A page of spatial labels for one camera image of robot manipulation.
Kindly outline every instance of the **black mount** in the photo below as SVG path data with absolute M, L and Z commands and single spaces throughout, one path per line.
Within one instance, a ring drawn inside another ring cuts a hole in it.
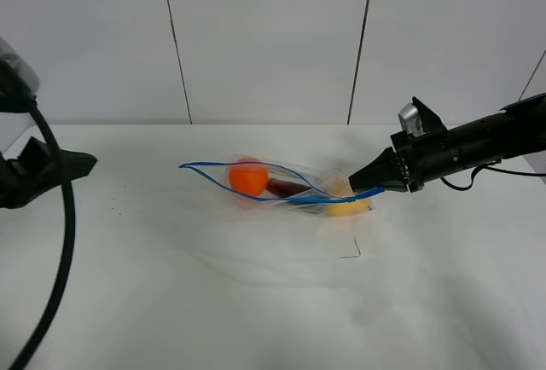
M 0 59 L 0 112 L 28 113 L 35 100 L 16 67 Z M 64 150 L 61 154 L 71 180 L 88 176 L 96 164 L 96 158 L 90 154 Z M 47 144 L 36 138 L 29 140 L 17 159 L 5 159 L 0 153 L 0 208 L 25 206 L 60 183 Z
M 96 158 L 62 150 L 71 180 L 88 176 Z M 21 208 L 60 184 L 47 144 L 32 137 L 17 159 L 0 155 L 0 208 Z

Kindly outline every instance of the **orange ball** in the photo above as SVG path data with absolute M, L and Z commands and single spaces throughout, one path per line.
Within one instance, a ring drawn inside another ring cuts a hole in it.
M 247 161 L 260 162 L 254 157 L 243 157 L 238 163 Z M 262 164 L 241 164 L 232 165 L 229 168 L 229 185 L 240 193 L 259 196 L 267 187 L 269 176 L 267 166 Z

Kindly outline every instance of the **white table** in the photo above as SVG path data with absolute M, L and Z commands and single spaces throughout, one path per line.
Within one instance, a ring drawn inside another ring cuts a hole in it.
M 74 183 L 73 270 L 29 368 L 544 368 L 539 179 L 483 171 L 467 193 L 431 182 L 382 194 L 363 216 L 320 219 L 240 210 L 177 168 L 246 153 L 349 173 L 397 130 L 54 127 L 62 147 L 99 162 Z M 7 156 L 37 135 L 29 130 Z M 531 170 L 523 159 L 502 166 Z M 59 189 L 0 211 L 0 368 L 42 313 L 62 221 Z M 362 256 L 341 258 L 357 254 L 353 237 Z

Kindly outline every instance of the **red object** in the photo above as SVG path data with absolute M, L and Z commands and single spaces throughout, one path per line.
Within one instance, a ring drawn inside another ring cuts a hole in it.
M 237 160 L 238 163 L 258 162 L 254 157 L 243 157 Z M 257 197 L 261 195 L 268 182 L 267 166 L 262 164 L 241 164 L 232 165 L 229 168 L 229 185 L 240 193 Z
M 271 178 L 267 183 L 267 190 L 279 198 L 292 197 L 293 195 L 301 194 L 310 189 L 311 187 L 307 185 L 277 180 L 276 178 Z

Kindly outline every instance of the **white wall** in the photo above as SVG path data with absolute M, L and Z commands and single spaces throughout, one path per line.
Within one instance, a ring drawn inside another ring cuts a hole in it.
M 31 125 L 27 114 L 0 113 L 0 153 Z
M 188 122 L 166 0 L 0 0 L 0 16 L 51 122 Z
M 351 122 L 420 97 L 446 124 L 517 101 L 546 42 L 544 0 L 370 0 Z
M 366 0 L 170 1 L 196 123 L 345 123 Z M 189 121 L 166 0 L 0 0 L 0 16 L 52 123 Z M 371 0 L 352 123 L 395 124 L 413 95 L 448 124 L 492 113 L 545 32 L 543 0 Z M 1 116 L 0 148 L 28 124 Z
M 346 122 L 366 0 L 171 0 L 195 123 Z

